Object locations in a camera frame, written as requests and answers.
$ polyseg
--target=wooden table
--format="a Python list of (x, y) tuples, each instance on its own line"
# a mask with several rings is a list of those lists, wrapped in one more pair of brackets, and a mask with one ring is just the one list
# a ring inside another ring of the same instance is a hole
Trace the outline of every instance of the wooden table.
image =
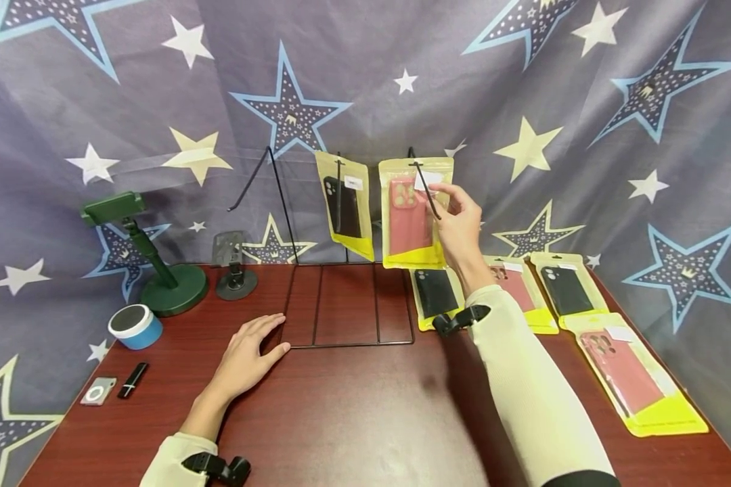
[[(412, 338), (401, 271), (371, 265), (252, 269), (259, 285), (247, 299), (224, 302), (211, 291), (195, 309), (162, 320), (164, 334), (152, 347), (131, 352), (115, 344), (95, 374), (121, 383), (136, 363), (149, 362), (143, 383), (129, 400), (114, 391), (102, 407), (77, 401), (22, 485), (138, 485), (157, 446), (181, 425), (216, 369), (231, 334), (251, 318), (287, 306), (284, 339), (293, 344), (310, 343), (315, 315), (318, 344), (375, 342), (377, 316), (382, 342)], [(215, 282), (215, 272), (208, 275)], [(731, 486), (731, 452), (715, 432), (633, 437), (571, 334), (540, 340), (582, 399), (624, 486)], [(487, 376), (464, 334), (442, 340), (417, 333), (412, 345), (292, 350), (233, 404), (219, 444), (222, 456), (252, 462), (248, 487), (523, 482)]]

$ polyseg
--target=beige sleeve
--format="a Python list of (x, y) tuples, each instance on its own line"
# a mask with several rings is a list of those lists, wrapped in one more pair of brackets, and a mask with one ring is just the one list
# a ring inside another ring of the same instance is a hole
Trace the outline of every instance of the beige sleeve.
[(614, 475), (587, 412), (514, 298), (493, 284), (473, 292), (465, 304), (490, 308), (471, 334), (529, 485), (581, 470)]
[(216, 443), (185, 434), (167, 437), (144, 473), (140, 487), (205, 487), (205, 475), (181, 466), (187, 457), (204, 451), (217, 455)]

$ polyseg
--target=pink phone case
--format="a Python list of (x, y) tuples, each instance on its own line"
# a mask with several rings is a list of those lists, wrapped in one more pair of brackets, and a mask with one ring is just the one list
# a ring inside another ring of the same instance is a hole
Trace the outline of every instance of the pink phone case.
[(511, 294), (511, 297), (514, 298), (517, 304), (520, 304), (520, 309), (523, 312), (536, 309), (533, 304), (533, 299), (531, 299), (531, 294), (528, 292), (528, 287), (525, 287), (523, 273), (505, 269), (503, 264), (490, 266), (490, 273), (495, 277), (499, 286)]
[(400, 254), (433, 244), (425, 208), (427, 198), (414, 189), (412, 177), (390, 181), (390, 253)]
[(583, 333), (579, 339), (627, 415), (664, 398), (627, 342), (613, 340), (606, 330)]

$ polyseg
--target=black phone case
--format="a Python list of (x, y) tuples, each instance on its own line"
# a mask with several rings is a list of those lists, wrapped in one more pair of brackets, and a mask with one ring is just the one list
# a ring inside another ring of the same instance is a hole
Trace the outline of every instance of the black phone case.
[(346, 237), (355, 237), (359, 239), (360, 233), (360, 214), (357, 212), (357, 193), (354, 189), (344, 186), (341, 181), (341, 228), (336, 231), (336, 223), (338, 222), (338, 179), (331, 176), (323, 179), (325, 185), (325, 196), (328, 199), (328, 211), (330, 212), (330, 222), (333, 225), (333, 232)]
[(588, 293), (579, 282), (577, 271), (561, 267), (544, 267), (541, 269), (541, 277), (544, 278), (547, 294), (555, 304), (555, 311), (560, 316), (593, 309), (593, 304), (588, 299)]
[(415, 271), (414, 278), (423, 317), (435, 317), (458, 308), (458, 299), (455, 298), (447, 271), (437, 269)]

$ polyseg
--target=green round base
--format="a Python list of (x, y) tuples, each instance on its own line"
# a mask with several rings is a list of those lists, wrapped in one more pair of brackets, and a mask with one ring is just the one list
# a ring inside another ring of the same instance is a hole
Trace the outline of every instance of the green round base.
[(141, 292), (141, 303), (149, 306), (157, 317), (172, 317), (192, 309), (208, 291), (208, 279), (200, 267), (181, 264), (170, 269), (178, 286), (169, 289), (155, 275)]

